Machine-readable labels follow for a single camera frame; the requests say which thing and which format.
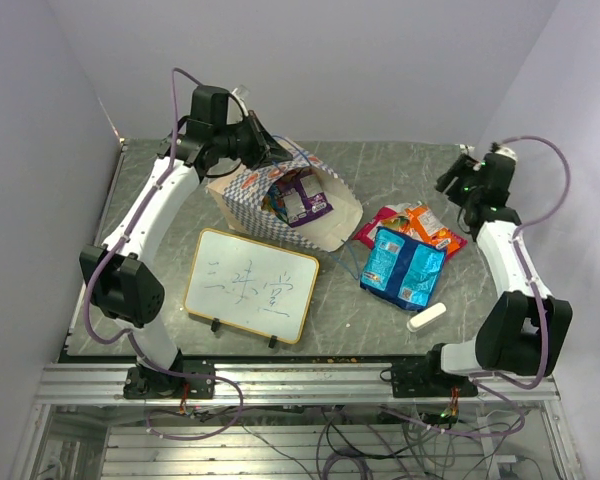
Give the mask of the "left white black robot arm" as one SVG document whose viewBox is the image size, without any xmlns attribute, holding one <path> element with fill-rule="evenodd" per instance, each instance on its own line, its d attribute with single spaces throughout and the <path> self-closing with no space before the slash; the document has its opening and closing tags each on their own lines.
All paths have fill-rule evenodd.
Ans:
<svg viewBox="0 0 600 480">
<path fill-rule="evenodd" d="M 166 231 L 202 181 L 216 177 L 219 161 L 259 171 L 292 159 L 238 90 L 210 85 L 193 90 L 190 112 L 175 118 L 170 139 L 121 224 L 79 257 L 88 335 L 101 345 L 127 338 L 140 378 L 162 397 L 176 395 L 184 383 L 181 351 L 159 317 L 165 289 L 151 270 Z"/>
</svg>

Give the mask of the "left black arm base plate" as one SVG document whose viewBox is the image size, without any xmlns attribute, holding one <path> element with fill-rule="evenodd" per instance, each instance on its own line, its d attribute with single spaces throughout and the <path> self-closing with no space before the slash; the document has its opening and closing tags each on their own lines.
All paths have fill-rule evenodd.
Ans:
<svg viewBox="0 0 600 480">
<path fill-rule="evenodd" d="M 183 378 L 167 375 L 137 364 L 127 372 L 123 398 L 127 400 L 155 400 L 181 398 L 211 399 L 216 382 L 210 378 Z"/>
</svg>

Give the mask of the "purple snack packet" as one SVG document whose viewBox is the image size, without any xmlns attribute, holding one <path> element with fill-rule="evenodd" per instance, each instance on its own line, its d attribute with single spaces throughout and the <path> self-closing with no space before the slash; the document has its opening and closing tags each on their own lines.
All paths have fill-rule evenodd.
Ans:
<svg viewBox="0 0 600 480">
<path fill-rule="evenodd" d="M 333 211 L 318 176 L 310 168 L 293 173 L 278 188 L 284 202 L 287 224 L 292 228 L 318 220 Z"/>
</svg>

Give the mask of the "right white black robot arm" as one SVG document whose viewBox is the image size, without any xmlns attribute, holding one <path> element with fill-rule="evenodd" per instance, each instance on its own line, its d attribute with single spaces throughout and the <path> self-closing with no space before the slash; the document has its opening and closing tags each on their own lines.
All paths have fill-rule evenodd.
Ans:
<svg viewBox="0 0 600 480">
<path fill-rule="evenodd" d="M 504 146 L 480 160 L 461 154 L 436 181 L 437 191 L 459 206 L 498 299 L 472 339 L 431 349 L 436 362 L 422 369 L 420 380 L 432 395 L 445 394 L 457 378 L 489 374 L 531 390 L 553 372 L 564 344 L 572 307 L 541 280 L 524 242 L 524 225 L 507 205 L 516 163 Z"/>
</svg>

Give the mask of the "pink snack packet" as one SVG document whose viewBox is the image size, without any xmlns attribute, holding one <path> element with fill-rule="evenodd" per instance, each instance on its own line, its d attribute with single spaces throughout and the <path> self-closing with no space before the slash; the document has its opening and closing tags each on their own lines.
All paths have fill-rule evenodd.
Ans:
<svg viewBox="0 0 600 480">
<path fill-rule="evenodd" d="M 359 241 L 359 242 L 361 242 L 362 244 L 364 244 L 365 246 L 367 246 L 369 249 L 371 249 L 374 246 L 375 237 L 376 237 L 378 229 L 380 227 L 383 227 L 383 226 L 380 225 L 380 221 L 383 220 L 383 219 L 386 219 L 386 218 L 388 218 L 388 217 L 390 217 L 392 215 L 394 215 L 395 213 L 397 213 L 398 211 L 400 211 L 402 208 L 404 208 L 407 204 L 411 204 L 411 203 L 401 203 L 401 204 L 397 204 L 397 205 L 386 205 L 386 206 L 382 207 L 376 213 L 376 215 L 369 222 L 367 222 L 354 235 L 354 239 L 357 240 L 357 241 Z"/>
</svg>

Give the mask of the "orange snack packet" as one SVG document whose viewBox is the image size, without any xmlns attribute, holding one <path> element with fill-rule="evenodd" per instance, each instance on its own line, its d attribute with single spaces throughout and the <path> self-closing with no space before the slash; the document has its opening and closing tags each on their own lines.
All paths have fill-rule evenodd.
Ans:
<svg viewBox="0 0 600 480">
<path fill-rule="evenodd" d="M 407 204 L 394 215 L 380 221 L 380 225 L 445 251 L 448 257 L 460 251 L 467 243 L 441 223 L 424 204 Z"/>
</svg>

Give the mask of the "teal snack packet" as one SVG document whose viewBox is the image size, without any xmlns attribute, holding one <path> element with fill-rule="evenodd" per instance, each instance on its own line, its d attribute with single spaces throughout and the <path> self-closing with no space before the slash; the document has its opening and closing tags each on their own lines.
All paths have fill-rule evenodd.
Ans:
<svg viewBox="0 0 600 480">
<path fill-rule="evenodd" d="M 446 252 L 380 227 L 360 276 L 360 287 L 403 310 L 421 312 L 433 297 Z"/>
</svg>

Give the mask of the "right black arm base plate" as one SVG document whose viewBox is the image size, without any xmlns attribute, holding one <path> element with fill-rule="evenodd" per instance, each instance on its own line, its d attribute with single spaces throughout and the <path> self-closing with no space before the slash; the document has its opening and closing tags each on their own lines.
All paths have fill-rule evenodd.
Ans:
<svg viewBox="0 0 600 480">
<path fill-rule="evenodd" d="M 428 356 L 409 356 L 383 369 L 380 379 L 390 383 L 395 398 L 475 397 L 477 387 L 464 376 L 445 373 L 440 361 Z"/>
</svg>

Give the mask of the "blue checkered paper bag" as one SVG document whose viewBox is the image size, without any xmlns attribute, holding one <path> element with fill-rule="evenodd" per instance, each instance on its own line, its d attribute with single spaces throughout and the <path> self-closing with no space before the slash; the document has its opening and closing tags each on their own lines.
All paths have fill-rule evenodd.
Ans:
<svg viewBox="0 0 600 480">
<path fill-rule="evenodd" d="M 349 238 L 362 218 L 361 202 L 341 175 L 325 162 L 286 137 L 274 138 L 291 154 L 290 162 L 275 162 L 258 170 L 240 166 L 206 186 L 228 226 L 239 233 L 322 250 L 329 255 L 342 247 L 349 249 Z M 333 210 L 305 225 L 292 227 L 263 209 L 262 202 L 276 181 L 302 169 L 316 175 Z"/>
</svg>

